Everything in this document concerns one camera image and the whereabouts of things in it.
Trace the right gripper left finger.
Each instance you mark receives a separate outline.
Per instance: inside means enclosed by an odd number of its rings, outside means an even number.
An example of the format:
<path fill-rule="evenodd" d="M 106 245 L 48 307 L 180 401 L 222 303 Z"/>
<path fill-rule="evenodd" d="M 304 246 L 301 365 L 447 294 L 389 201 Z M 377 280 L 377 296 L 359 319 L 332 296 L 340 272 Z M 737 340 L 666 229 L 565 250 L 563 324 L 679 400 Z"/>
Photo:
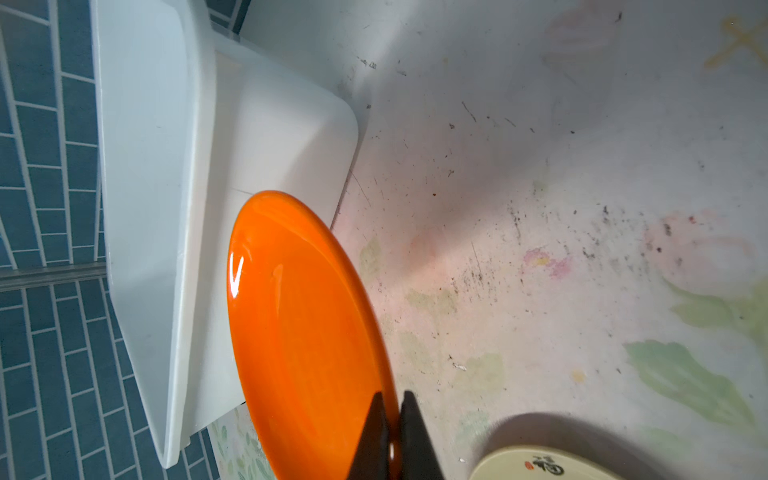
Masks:
<path fill-rule="evenodd" d="M 377 392 L 350 466 L 348 480 L 387 480 L 389 478 L 389 425 L 383 395 Z"/>

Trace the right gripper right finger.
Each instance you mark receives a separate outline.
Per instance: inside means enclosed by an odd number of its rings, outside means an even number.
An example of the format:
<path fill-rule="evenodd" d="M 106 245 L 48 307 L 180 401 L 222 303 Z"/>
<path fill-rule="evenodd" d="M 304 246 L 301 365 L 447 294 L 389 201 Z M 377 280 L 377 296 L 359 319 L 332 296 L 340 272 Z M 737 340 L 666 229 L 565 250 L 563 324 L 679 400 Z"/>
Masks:
<path fill-rule="evenodd" d="M 439 461 L 423 420 L 416 395 L 406 390 L 400 409 L 401 478 L 443 480 Z"/>

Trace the cream yellow plate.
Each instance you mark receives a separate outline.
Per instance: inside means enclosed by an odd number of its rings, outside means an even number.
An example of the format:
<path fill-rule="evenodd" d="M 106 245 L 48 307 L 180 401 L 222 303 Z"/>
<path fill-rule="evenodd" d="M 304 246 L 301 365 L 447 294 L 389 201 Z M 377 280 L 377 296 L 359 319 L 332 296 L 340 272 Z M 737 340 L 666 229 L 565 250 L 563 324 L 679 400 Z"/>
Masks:
<path fill-rule="evenodd" d="M 512 446 L 485 456 L 470 480 L 619 480 L 620 476 L 582 457 L 540 446 Z"/>

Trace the orange round plate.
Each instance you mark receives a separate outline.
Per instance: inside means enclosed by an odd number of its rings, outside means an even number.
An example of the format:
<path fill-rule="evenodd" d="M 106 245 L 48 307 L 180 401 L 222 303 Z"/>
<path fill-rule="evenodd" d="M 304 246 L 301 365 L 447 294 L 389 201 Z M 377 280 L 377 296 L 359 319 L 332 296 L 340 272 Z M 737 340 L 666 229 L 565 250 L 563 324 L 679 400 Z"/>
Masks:
<path fill-rule="evenodd" d="M 345 251 L 295 197 L 252 196 L 229 243 L 225 291 L 246 405 L 280 479 L 348 475 L 372 398 L 398 420 L 375 314 Z"/>

